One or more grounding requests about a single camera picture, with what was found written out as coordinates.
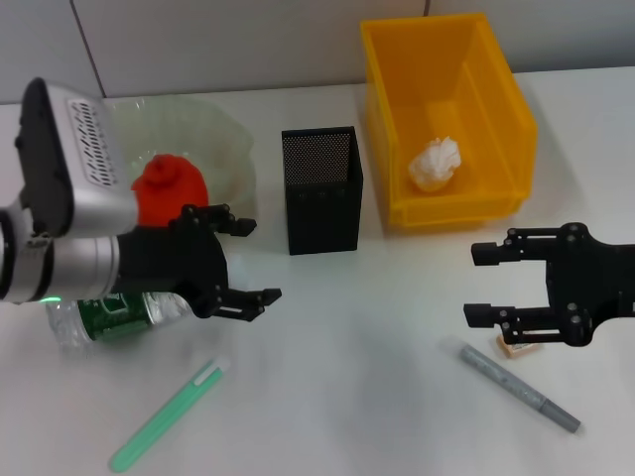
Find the red object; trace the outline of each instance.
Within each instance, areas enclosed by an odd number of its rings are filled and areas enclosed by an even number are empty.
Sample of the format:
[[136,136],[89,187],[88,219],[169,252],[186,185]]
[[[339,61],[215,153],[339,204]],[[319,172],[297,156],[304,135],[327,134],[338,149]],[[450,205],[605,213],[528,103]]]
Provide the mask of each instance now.
[[170,154],[155,156],[132,184],[139,203],[139,224],[168,226],[183,205],[207,206],[207,188],[188,159]]

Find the gray marker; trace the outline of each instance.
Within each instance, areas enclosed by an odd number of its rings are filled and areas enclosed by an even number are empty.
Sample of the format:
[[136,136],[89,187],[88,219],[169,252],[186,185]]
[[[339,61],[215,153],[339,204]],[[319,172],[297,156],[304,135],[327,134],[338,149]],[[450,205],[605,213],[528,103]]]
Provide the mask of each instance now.
[[569,415],[537,390],[532,389],[511,372],[503,369],[493,360],[485,357],[471,345],[465,344],[459,353],[460,359],[475,368],[485,377],[496,382],[518,400],[526,403],[532,409],[540,412],[562,428],[575,433],[580,421]]

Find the white tabletop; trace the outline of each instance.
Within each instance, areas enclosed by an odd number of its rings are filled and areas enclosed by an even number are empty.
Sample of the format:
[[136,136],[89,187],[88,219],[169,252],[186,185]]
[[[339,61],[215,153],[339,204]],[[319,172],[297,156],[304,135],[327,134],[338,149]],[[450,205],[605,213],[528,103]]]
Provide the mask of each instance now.
[[[255,287],[283,298],[253,323],[187,319],[91,358],[59,352],[40,304],[0,309],[3,474],[109,474],[118,447],[210,357],[232,367],[130,471],[136,475],[630,475],[635,320],[590,346],[553,344],[509,369],[582,420],[570,435],[441,352],[457,335],[502,361],[465,302],[546,304],[541,264],[475,268],[473,242],[509,226],[579,220],[635,242],[635,68],[517,76],[540,127],[532,198],[469,233],[382,229],[363,126],[364,86],[201,95],[254,135],[258,228],[236,238]],[[0,108],[3,171],[18,109]],[[365,175],[359,249],[290,257],[286,129],[353,125]],[[19,184],[1,175],[3,193]]]

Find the marker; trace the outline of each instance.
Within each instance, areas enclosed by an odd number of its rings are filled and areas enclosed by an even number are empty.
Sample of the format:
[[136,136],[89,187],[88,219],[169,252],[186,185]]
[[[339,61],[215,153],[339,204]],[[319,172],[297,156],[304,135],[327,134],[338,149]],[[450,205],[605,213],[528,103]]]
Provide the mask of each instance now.
[[115,473],[127,471],[155,442],[220,380],[229,368],[223,357],[207,362],[191,380],[155,413],[110,460]]
[[485,357],[471,345],[464,344],[458,355],[463,362],[469,364],[491,381],[496,382],[518,400],[557,423],[566,431],[575,433],[579,429],[581,423],[577,418],[565,412],[543,394],[508,370],[503,369],[493,360]]

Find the tissue paper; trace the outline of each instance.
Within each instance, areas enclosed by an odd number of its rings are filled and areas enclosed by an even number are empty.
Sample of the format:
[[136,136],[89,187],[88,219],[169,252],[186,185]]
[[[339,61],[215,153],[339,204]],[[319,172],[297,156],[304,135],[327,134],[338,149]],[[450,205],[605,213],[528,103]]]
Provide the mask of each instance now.
[[443,188],[460,166],[458,144],[450,137],[435,139],[408,166],[410,178],[423,191]]

